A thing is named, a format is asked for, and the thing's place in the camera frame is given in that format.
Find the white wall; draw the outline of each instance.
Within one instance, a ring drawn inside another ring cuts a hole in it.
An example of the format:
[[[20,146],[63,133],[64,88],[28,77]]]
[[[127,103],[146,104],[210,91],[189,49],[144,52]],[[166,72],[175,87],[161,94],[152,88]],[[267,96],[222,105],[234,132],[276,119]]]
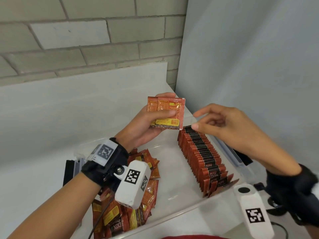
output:
[[[189,0],[176,92],[245,111],[319,171],[319,0]]]

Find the yellow label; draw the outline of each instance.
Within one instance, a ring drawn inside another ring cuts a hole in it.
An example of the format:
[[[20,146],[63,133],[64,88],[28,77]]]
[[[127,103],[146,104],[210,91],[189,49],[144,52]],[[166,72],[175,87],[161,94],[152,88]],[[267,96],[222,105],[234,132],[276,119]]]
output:
[[[138,221],[136,219],[136,211],[135,210],[132,211],[129,224],[130,224],[131,230],[138,228]]]
[[[106,214],[105,217],[103,217],[104,225],[106,226],[109,224],[119,213],[118,206],[115,206],[109,213]]]
[[[92,204],[92,210],[93,210],[93,211],[102,212],[102,206],[101,206],[101,205],[98,205],[98,204],[96,204],[96,203],[93,203],[93,204]]]
[[[179,126],[179,120],[173,118],[157,119],[155,123],[159,125]]]

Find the right hand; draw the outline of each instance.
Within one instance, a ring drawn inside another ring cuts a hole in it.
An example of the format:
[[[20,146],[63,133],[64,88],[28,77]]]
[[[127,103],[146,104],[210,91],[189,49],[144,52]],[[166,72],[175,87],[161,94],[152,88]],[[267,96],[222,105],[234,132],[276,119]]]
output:
[[[198,132],[216,136],[231,148],[250,157],[258,156],[273,141],[241,110],[217,104],[198,110],[193,114],[201,120],[192,125]]]

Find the white plastic device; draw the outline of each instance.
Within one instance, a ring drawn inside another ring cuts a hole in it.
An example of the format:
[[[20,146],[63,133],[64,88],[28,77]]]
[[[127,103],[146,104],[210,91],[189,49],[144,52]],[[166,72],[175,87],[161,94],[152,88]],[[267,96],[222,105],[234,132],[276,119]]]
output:
[[[124,169],[123,174],[114,174],[122,180],[115,193],[115,200],[135,210],[141,205],[151,170],[147,163],[138,160],[132,161],[128,167],[124,166]]]
[[[233,190],[251,236],[255,239],[273,238],[275,233],[258,191],[247,183],[234,186]]]

